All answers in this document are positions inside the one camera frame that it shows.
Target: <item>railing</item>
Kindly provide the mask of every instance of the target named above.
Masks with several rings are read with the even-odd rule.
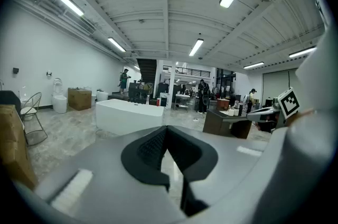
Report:
[[[167,73],[171,73],[171,66],[163,66],[163,71]],[[188,76],[199,76],[199,77],[210,77],[209,71],[197,70],[191,68],[182,68],[176,67],[175,73],[177,74],[186,74]]]

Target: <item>cardboard box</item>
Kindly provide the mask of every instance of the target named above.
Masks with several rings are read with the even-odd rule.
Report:
[[[37,179],[28,156],[23,125],[14,105],[0,105],[0,161],[10,178],[34,189]]]
[[[91,108],[91,91],[68,88],[68,105],[76,110]]]

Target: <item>wire chair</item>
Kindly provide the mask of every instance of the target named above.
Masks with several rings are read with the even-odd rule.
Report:
[[[37,143],[34,143],[34,144],[28,144],[28,146],[33,146],[33,145],[37,145],[41,142],[43,142],[46,138],[48,138],[48,135],[46,133],[46,131],[43,129],[40,121],[39,121],[39,118],[37,117],[37,111],[39,110],[39,105],[40,105],[40,100],[41,100],[41,96],[42,96],[42,93],[41,92],[38,92],[36,94],[34,94],[30,99],[28,99],[28,101],[25,103],[25,105],[23,106],[23,108],[21,109],[21,120],[22,122],[25,124],[25,116],[35,116],[36,119],[37,119],[37,122],[39,123],[41,129],[38,129],[38,130],[34,130],[34,131],[31,131],[29,133],[26,133],[26,135],[30,134],[30,133],[33,133],[33,132],[37,132],[37,131],[43,131],[46,135],[46,137],[37,142]]]

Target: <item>staircase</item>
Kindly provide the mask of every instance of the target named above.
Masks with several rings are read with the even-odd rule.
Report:
[[[138,67],[140,69],[142,80],[154,84],[156,76],[156,60],[137,59]]]

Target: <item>white bathtub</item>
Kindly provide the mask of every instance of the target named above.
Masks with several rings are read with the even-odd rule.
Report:
[[[96,103],[96,125],[117,135],[161,126],[163,107],[137,104],[118,99]]]

